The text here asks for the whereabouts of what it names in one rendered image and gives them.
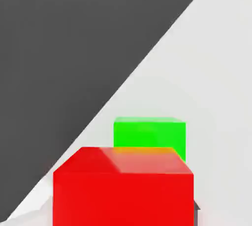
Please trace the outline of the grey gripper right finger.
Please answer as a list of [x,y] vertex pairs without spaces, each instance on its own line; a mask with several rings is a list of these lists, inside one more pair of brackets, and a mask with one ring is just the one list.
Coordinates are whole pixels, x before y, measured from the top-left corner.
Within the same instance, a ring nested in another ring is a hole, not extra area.
[[194,226],[198,226],[198,211],[200,210],[196,201],[194,201]]

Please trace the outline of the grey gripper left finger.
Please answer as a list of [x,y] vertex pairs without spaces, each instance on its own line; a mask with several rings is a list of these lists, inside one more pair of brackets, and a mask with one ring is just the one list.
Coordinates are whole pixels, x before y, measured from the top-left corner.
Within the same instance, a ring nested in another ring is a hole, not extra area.
[[0,226],[53,226],[53,198],[49,197],[39,210],[34,210],[0,223]]

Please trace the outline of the small red cube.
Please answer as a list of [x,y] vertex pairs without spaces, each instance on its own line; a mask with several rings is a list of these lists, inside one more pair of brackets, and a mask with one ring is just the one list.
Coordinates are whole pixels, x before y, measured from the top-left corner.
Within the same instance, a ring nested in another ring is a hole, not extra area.
[[53,174],[53,226],[194,226],[193,173],[172,148],[82,147]]

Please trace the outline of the small green cube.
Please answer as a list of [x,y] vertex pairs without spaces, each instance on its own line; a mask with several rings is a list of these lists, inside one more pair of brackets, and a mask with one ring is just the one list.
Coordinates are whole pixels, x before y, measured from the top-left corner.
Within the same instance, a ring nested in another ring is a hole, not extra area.
[[173,117],[117,117],[114,147],[171,147],[186,160],[186,122]]

